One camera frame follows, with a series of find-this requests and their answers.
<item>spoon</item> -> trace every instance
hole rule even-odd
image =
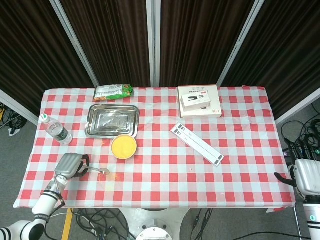
[[[95,167],[86,166],[86,165],[83,165],[82,167],[85,168],[85,169],[90,169],[90,170],[94,170],[94,171],[100,172],[100,173],[105,174],[105,175],[109,175],[110,174],[110,171],[105,167],[95,168]]]

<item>bottle label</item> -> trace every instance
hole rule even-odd
[[[63,141],[68,137],[68,130],[63,128],[62,132],[58,136],[54,136],[57,141]]]

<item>white box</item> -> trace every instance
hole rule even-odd
[[[192,131],[187,129],[183,124],[178,122],[172,129],[171,132],[179,137],[185,144],[196,150],[210,163],[218,166],[224,156],[216,151],[213,147],[203,141],[200,137],[195,135]]]
[[[208,91],[199,91],[181,96],[183,110],[191,111],[208,107],[210,105],[210,98]]]
[[[181,96],[185,94],[197,93],[201,91],[208,91],[210,98],[210,105],[205,109],[196,109],[190,111],[184,111],[182,105]],[[220,99],[218,94],[218,88],[216,85],[195,85],[195,86],[178,86],[178,101],[181,118],[192,117],[215,117],[219,118],[222,115]]]

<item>yellow bowl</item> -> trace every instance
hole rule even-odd
[[[119,135],[111,143],[112,154],[117,159],[129,159],[136,153],[136,150],[137,142],[134,137],[129,135]]]

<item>water bottle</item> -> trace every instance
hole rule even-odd
[[[43,123],[45,131],[61,145],[68,145],[71,142],[71,133],[58,120],[47,114],[41,114],[39,119]]]

